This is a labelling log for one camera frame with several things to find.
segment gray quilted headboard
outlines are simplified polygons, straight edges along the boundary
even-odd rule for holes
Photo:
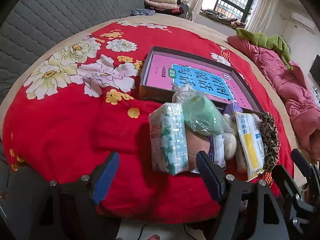
[[[19,0],[0,29],[0,103],[17,78],[64,39],[130,16],[143,0]]]

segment leopard print fabric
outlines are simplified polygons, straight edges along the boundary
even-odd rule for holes
[[[274,117],[265,112],[261,115],[260,132],[263,141],[265,163],[263,169],[271,172],[278,163],[279,158],[279,133]]]

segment barcode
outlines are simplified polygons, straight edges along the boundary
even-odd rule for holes
[[[252,116],[252,117],[253,117],[253,123],[254,123],[255,130],[259,130],[259,125],[258,125],[258,121],[257,121],[256,117],[255,116]]]
[[[264,146],[263,146],[263,142],[262,142],[262,140],[260,139],[260,140],[258,140],[258,142],[259,142],[259,150],[260,150],[260,155],[261,155],[261,158],[264,160]]]

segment pink clothing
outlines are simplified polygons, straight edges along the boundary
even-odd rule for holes
[[[144,3],[151,5],[151,6],[154,6],[154,7],[162,8],[162,9],[176,9],[176,8],[178,8],[178,5],[171,4],[171,3],[152,2],[149,0],[144,0]]]
[[[179,8],[179,6],[178,6],[177,8],[173,9],[172,12],[179,12],[179,9],[180,9],[180,8]]]
[[[288,70],[276,52],[252,45],[237,35],[227,38],[229,44],[248,56],[281,97],[297,139],[311,156],[320,160],[320,109],[313,101],[299,65],[290,61]]]

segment white flower pattern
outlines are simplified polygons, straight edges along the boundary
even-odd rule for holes
[[[106,46],[106,49],[111,49],[115,52],[129,52],[129,51],[135,51],[137,49],[137,45],[131,41],[127,41],[125,39],[121,40],[113,40],[108,41],[108,45]]]
[[[79,42],[63,48],[61,52],[53,54],[55,59],[61,59],[61,64],[67,66],[74,63],[85,63],[87,58],[97,56],[97,50],[101,44],[96,42],[96,38],[84,37]]]
[[[120,20],[117,22],[118,24],[121,24],[123,26],[132,26],[132,27],[138,27],[138,26],[147,26],[150,29],[166,29],[167,26],[165,25],[158,25],[158,24],[153,24],[153,23],[133,23],[130,21],[125,21],[125,20]]]
[[[51,96],[58,93],[57,87],[65,88],[71,83],[70,76],[76,74],[77,64],[64,66],[60,60],[51,56],[37,67],[23,84],[27,87],[27,98],[43,99],[45,95]]]
[[[147,26],[150,29],[155,29],[155,28],[166,29],[167,28],[167,26],[165,26],[165,25],[157,25],[157,24],[153,24],[153,23],[140,23],[140,26]]]
[[[133,22],[130,22],[130,21],[125,21],[125,20],[120,20],[117,23],[121,24],[123,26],[132,26],[132,27],[138,27],[140,25],[140,23],[133,23]]]
[[[219,62],[219,63],[222,63],[222,64],[227,65],[227,66],[229,66],[229,67],[231,66],[230,62],[227,61],[227,60],[226,60],[224,57],[222,57],[222,56],[219,56],[219,55],[211,52],[211,57],[212,57],[213,59],[215,59],[215,60],[216,60],[217,62]]]
[[[70,79],[79,85],[84,83],[84,93],[96,98],[102,94],[101,88],[108,86],[123,92],[134,89],[134,79],[131,76],[137,76],[139,70],[135,69],[132,63],[120,64],[116,68],[113,67],[113,63],[111,57],[102,54],[96,63],[81,65],[77,69],[77,74]]]

